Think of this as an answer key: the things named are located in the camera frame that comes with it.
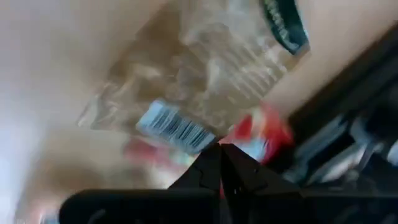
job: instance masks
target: white label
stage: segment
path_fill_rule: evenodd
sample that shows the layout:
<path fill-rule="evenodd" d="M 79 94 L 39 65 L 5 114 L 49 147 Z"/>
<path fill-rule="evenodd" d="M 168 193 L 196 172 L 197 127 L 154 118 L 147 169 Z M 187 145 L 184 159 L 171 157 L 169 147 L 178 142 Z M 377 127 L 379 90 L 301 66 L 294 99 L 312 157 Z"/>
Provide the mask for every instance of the white label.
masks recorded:
<path fill-rule="evenodd" d="M 154 101 L 148 111 L 136 124 L 144 134 L 160 137 L 185 152 L 196 154 L 214 138 L 205 128 L 178 114 L 178 108 L 167 106 L 160 100 Z"/>

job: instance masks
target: green label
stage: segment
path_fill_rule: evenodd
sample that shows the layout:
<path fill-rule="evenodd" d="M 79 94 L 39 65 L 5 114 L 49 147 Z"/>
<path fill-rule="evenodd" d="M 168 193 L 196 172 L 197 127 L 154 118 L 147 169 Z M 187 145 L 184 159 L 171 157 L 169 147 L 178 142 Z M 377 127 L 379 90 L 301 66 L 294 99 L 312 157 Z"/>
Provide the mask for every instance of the green label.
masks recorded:
<path fill-rule="evenodd" d="M 295 0 L 261 0 L 264 15 L 275 39 L 291 54 L 296 54 L 308 38 Z"/>

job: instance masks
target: red package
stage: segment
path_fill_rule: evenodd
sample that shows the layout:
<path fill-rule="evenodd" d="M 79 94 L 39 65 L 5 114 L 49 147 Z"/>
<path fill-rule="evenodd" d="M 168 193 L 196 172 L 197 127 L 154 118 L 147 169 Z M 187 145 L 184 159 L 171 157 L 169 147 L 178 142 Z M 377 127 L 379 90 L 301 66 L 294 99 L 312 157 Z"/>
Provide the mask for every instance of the red package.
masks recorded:
<path fill-rule="evenodd" d="M 293 135 L 278 112 L 263 104 L 246 115 L 219 143 L 233 143 L 261 164 L 266 164 L 281 145 L 293 144 Z"/>

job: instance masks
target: food packaging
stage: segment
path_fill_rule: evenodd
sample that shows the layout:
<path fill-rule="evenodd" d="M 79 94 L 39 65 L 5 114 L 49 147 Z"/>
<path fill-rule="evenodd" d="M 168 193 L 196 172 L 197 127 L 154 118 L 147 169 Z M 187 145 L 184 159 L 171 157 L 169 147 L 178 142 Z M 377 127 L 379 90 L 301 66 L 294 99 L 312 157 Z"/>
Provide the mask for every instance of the food packaging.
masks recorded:
<path fill-rule="evenodd" d="M 278 4 L 285 3 L 170 1 L 115 63 L 79 125 L 199 153 L 258 106 L 306 52 L 305 44 L 284 47 L 289 27 Z"/>

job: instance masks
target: barcode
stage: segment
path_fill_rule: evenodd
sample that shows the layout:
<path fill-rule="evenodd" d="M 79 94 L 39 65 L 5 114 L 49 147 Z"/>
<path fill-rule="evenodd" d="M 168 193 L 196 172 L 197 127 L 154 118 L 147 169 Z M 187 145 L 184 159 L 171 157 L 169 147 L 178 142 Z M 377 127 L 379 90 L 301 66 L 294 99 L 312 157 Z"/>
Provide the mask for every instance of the barcode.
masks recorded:
<path fill-rule="evenodd" d="M 142 116 L 136 128 L 150 136 L 160 137 L 189 153 L 203 150 L 215 136 L 202 126 L 183 118 L 178 109 L 163 101 L 154 101 Z"/>

